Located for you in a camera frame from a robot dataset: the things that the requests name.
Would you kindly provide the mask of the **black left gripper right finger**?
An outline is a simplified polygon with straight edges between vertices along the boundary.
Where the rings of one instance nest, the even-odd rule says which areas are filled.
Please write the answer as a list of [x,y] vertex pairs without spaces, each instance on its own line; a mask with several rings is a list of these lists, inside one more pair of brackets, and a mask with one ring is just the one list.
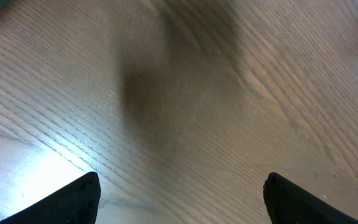
[[271,172],[264,183],[264,203],[273,224],[358,224],[358,220],[335,209],[303,188]]

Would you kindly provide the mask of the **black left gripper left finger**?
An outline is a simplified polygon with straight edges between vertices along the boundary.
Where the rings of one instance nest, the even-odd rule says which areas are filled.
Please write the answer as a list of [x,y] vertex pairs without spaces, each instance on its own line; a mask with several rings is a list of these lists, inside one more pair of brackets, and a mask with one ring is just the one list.
[[95,224],[101,186],[96,172],[88,172],[0,224]]

